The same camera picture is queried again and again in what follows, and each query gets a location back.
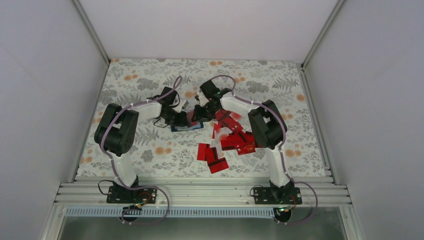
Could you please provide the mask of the red VIP card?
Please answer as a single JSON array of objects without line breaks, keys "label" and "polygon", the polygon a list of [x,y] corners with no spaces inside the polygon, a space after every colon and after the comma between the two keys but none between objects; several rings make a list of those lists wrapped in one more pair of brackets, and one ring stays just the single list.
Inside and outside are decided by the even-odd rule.
[{"label": "red VIP card", "polygon": [[254,153],[256,151],[256,146],[254,144],[238,145],[236,150],[237,154],[241,156]]}]

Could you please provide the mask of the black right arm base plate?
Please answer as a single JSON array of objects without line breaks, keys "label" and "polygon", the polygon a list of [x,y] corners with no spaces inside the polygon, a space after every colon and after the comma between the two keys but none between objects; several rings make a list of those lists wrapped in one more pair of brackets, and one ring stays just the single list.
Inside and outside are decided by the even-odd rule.
[{"label": "black right arm base plate", "polygon": [[294,187],[290,192],[277,193],[271,187],[254,186],[250,195],[256,205],[302,205],[302,194],[298,187]]}]

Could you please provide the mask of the red card pile top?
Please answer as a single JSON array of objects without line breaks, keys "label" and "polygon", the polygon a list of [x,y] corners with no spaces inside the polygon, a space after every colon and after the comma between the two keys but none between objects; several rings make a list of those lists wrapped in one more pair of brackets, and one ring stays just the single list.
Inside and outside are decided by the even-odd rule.
[{"label": "red card pile top", "polygon": [[193,115],[194,115],[194,110],[191,110],[191,111],[189,111],[189,112],[186,113],[187,127],[188,128],[191,128],[192,126],[194,126],[194,125],[197,124],[196,121],[193,121],[192,120]]}]

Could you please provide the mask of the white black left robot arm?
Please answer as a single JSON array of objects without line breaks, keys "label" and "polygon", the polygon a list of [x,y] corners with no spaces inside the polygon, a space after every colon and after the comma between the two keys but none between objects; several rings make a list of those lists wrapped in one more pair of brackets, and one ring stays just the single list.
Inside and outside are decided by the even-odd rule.
[{"label": "white black left robot arm", "polygon": [[188,101],[182,100],[174,88],[165,87],[161,94],[123,107],[107,105],[94,134],[94,141],[111,160],[114,182],[121,186],[119,196],[131,203],[139,197],[138,176],[127,152],[133,146],[139,121],[163,120],[165,125],[187,127]]}]

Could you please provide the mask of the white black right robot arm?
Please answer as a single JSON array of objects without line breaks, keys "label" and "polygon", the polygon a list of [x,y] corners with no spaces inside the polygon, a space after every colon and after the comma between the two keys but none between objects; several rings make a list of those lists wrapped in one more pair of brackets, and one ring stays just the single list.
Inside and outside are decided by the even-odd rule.
[{"label": "white black right robot arm", "polygon": [[222,133],[228,136],[220,141],[222,150],[252,151],[263,148],[270,168],[270,195],[274,202],[284,203],[295,184],[287,173],[284,146],[287,126],[271,100],[255,102],[236,96],[234,89],[219,89],[210,79],[200,86],[192,120],[217,121]]}]

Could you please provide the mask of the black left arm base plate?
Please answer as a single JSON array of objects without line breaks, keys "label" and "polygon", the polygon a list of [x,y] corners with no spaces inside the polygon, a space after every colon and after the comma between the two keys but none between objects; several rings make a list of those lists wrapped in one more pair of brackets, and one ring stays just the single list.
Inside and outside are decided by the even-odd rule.
[{"label": "black left arm base plate", "polygon": [[156,202],[157,190],[143,188],[129,190],[120,185],[110,186],[106,202],[108,204],[154,204]]}]

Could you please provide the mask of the navy blue card holder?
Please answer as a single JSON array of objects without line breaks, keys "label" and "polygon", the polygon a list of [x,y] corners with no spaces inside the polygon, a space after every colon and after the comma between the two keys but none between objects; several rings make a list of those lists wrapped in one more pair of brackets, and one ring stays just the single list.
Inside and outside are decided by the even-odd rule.
[{"label": "navy blue card holder", "polygon": [[202,122],[197,122],[196,124],[192,126],[171,126],[170,129],[172,132],[187,132],[187,131],[193,131],[198,129],[203,129],[204,124]]}]

